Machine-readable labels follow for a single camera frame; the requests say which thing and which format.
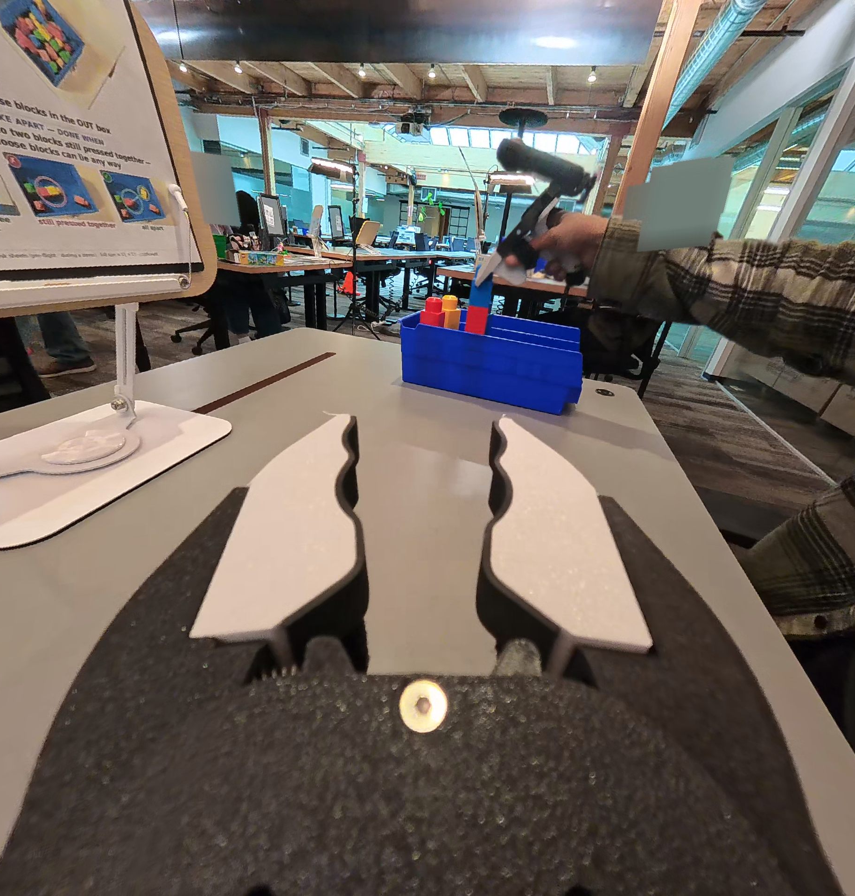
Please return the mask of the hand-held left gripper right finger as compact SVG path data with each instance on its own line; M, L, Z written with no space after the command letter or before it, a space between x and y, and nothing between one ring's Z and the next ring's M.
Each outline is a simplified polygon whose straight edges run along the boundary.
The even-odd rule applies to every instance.
M477 611L498 650L533 644L551 677L582 648L647 655L650 628L586 476L513 417L491 426L489 464Z

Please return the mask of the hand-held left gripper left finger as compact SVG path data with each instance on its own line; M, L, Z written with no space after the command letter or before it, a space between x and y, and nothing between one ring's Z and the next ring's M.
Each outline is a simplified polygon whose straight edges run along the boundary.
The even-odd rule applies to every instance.
M189 636L265 644L280 667L337 639L368 667L357 418L329 414L250 481Z

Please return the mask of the blue plastic bin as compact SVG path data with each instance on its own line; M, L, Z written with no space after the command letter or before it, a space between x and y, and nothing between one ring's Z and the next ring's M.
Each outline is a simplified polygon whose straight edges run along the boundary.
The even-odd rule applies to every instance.
M562 415L582 391L581 332L490 315L484 334L401 319L401 377L410 385Z

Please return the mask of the person's right forearm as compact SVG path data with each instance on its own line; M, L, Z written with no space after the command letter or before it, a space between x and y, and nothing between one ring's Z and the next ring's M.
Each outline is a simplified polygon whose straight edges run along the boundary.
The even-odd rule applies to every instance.
M637 222L613 220L591 270L603 308L696 323L804 375L855 387L855 244L713 238L641 252Z

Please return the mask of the person's right hand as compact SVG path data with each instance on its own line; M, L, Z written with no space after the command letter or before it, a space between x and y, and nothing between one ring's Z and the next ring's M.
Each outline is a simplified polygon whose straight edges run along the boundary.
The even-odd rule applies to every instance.
M570 273L589 276L608 226L606 218L552 206L541 215L529 242L552 279L563 281Z

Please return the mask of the wooden desk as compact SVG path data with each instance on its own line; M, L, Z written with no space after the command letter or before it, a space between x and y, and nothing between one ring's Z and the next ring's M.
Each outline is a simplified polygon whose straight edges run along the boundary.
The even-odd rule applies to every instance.
M471 265L440 265L436 276L443 288L438 292L456 295L468 303L475 274ZM543 276L529 276L519 284L512 284L503 276L493 278L493 313L536 319L546 311L571 307L591 308L586 287L568 287L564 282Z
M334 260L315 258L302 254L289 254L283 264L238 264L219 260L220 271L244 275L271 277L278 287L290 290L302 287L305 325L310 329L327 330L329 315L327 308L327 288L343 280L352 262L346 259Z

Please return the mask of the wooden pillar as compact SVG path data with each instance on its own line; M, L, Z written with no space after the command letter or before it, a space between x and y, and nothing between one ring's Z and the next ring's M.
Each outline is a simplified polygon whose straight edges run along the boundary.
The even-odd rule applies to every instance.
M646 182L701 6L701 1L674 1L671 6L612 218L623 216L628 189Z

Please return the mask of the black light stand tripod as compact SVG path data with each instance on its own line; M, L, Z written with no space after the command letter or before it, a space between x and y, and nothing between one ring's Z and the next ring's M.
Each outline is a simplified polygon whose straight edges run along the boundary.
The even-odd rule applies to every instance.
M308 170L311 175L319 175L329 181L350 186L352 190L353 210L360 210L361 204L359 200L361 199L361 191L359 189L359 172L357 167L349 163L334 161L327 158L313 158L310 162ZM321 256L322 254L322 215L323 208L321 206L314 206L310 220L309 237L316 256ZM375 331L372 322L368 320L367 307L362 301L360 301L360 297L357 295L357 237L355 234L352 236L352 255L349 262L349 273L352 275L352 284L349 294L349 308L344 318L339 320L338 325L334 328L334 331L339 331L342 328L343 324L349 321L351 331L357 329L366 330L373 338L375 338L379 342L380 336Z

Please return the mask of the white board stand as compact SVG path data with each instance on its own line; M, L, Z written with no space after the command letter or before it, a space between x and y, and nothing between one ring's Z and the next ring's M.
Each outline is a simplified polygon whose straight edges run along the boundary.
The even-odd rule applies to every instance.
M186 220L187 268L178 273L0 280L0 312L48 303L112 300L117 375L108 402L0 440L0 550L63 532L134 488L225 438L231 424L134 396L139 298L191 292L196 219L169 183Z

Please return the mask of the person's plaid shirt torso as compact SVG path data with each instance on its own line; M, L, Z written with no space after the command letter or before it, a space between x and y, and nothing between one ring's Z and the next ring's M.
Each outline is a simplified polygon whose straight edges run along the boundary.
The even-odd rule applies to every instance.
M855 473L781 523L739 562L787 639L855 633Z

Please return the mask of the wooden instruction board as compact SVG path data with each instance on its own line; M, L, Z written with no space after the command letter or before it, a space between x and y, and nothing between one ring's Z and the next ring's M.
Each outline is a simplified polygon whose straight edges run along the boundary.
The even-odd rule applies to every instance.
M212 284L164 56L129 2L0 2L0 318Z

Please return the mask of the silver ceiling duct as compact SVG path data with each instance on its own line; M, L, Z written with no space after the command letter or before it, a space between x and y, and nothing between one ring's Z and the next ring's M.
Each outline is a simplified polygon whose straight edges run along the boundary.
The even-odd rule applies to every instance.
M687 99L713 71L717 62L741 36L765 4L765 1L728 1L724 3L680 72L663 127L668 126L679 113Z

